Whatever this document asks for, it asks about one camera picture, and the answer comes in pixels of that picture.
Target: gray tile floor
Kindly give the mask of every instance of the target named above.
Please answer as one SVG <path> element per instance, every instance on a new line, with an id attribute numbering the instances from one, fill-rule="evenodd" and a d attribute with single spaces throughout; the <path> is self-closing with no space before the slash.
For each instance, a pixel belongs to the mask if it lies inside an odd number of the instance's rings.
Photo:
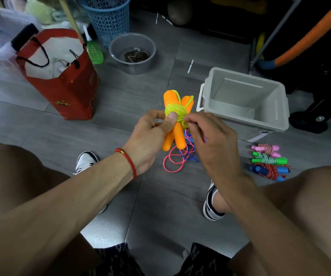
<path id="1" fill-rule="evenodd" d="M 163 108 L 166 90 L 197 97 L 212 67 L 247 71 L 248 45 L 170 26 L 162 18 L 155 25 L 155 14 L 143 11 L 131 12 L 131 31 L 155 41 L 154 65 L 146 74 L 130 76 L 116 67 L 106 51 L 105 62 L 97 67 L 101 84 L 91 121 L 66 121 L 34 88 L 0 82 L 0 142 L 29 149 L 46 166 L 71 175 L 83 149 L 104 158 L 122 146 L 140 116 L 149 109 Z M 301 91 L 288 99 L 291 112 L 304 110 L 312 102 L 311 95 Z M 331 165 L 331 121 L 329 130 L 320 135 L 290 127 L 285 133 L 268 135 L 265 142 L 280 145 L 293 168 L 290 176 Z M 238 145 L 243 166 L 247 166 L 251 144 L 241 140 Z M 212 223 L 201 214 L 210 183 L 205 171 L 192 162 L 170 174 L 163 169 L 164 156 L 160 152 L 150 170 L 126 186 L 83 229 L 83 235 L 97 248 L 128 242 L 148 275 L 176 273 L 183 261 L 182 251 L 192 242 L 227 256 L 235 254 L 247 238 L 234 217 L 226 215 Z M 258 185 L 272 183 L 253 176 Z"/>

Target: shoelace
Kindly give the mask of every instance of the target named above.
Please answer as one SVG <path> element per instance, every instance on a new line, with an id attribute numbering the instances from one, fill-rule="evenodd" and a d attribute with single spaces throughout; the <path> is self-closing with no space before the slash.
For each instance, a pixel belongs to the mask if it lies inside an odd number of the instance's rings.
<path id="1" fill-rule="evenodd" d="M 92 165 L 94 165 L 94 163 L 89 163 L 89 164 L 86 164 L 84 166 L 78 167 L 77 170 L 76 170 L 76 173 L 74 173 L 74 175 L 78 175 L 81 171 L 84 171 L 85 169 L 88 169 Z"/>

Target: red paper bag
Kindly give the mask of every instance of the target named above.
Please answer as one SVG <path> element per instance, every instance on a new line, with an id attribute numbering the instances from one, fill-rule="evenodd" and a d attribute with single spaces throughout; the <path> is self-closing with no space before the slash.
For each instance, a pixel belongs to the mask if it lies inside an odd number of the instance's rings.
<path id="1" fill-rule="evenodd" d="M 74 30 L 43 30 L 17 53 L 16 61 L 66 120 L 92 118 L 99 78 Z"/>

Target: foot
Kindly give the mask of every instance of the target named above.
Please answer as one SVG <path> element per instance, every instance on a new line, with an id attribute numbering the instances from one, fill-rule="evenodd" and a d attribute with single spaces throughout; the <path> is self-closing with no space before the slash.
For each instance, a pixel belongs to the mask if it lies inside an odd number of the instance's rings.
<path id="1" fill-rule="evenodd" d="M 217 212 L 213 207 L 213 198 L 218 192 L 218 189 L 214 186 L 213 181 L 210 181 L 210 183 L 208 194 L 206 195 L 206 200 L 204 202 L 203 214 L 209 221 L 216 221 L 223 218 L 224 213 Z"/>
<path id="2" fill-rule="evenodd" d="M 80 172 L 87 170 L 89 167 L 93 166 L 97 162 L 99 162 L 99 159 L 93 152 L 90 151 L 82 152 L 80 156 L 77 158 L 76 172 L 74 173 L 74 175 L 77 175 Z M 104 205 L 103 209 L 99 212 L 99 214 L 103 213 L 105 209 L 107 209 L 107 204 Z"/>

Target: label on storage bin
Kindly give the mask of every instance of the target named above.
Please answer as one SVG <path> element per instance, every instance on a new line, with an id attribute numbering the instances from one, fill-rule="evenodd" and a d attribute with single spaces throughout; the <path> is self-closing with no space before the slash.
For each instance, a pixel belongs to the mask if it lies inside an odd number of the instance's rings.
<path id="1" fill-rule="evenodd" d="M 248 142 L 256 142 L 256 141 L 258 141 L 259 139 L 265 137 L 266 135 L 268 135 L 268 134 L 270 134 L 270 133 L 272 133 L 272 132 L 270 132 L 270 131 L 262 131 L 262 132 L 260 132 L 260 135 L 254 137 L 254 138 L 252 138 L 252 139 L 249 139 Z"/>

